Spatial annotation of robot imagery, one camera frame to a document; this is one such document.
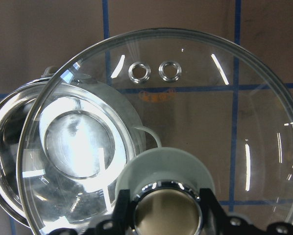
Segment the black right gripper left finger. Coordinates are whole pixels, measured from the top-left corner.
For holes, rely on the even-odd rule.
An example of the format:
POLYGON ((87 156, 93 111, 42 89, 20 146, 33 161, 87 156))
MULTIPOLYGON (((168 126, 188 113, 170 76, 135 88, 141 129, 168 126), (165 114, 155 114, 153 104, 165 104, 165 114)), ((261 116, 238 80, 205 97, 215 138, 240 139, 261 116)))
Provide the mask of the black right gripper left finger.
POLYGON ((111 214, 96 216, 87 229, 88 235, 124 235, 128 227, 130 190, 121 189, 111 214))

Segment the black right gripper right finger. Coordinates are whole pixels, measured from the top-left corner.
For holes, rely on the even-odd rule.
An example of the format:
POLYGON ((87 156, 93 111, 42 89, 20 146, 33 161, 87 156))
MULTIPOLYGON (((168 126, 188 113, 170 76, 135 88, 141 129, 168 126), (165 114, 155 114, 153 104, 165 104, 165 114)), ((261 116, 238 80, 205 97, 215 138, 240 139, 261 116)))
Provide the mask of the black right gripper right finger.
POLYGON ((275 222, 261 230, 242 217, 227 215, 209 188, 201 188, 199 197, 207 235, 293 235, 290 223, 275 222))

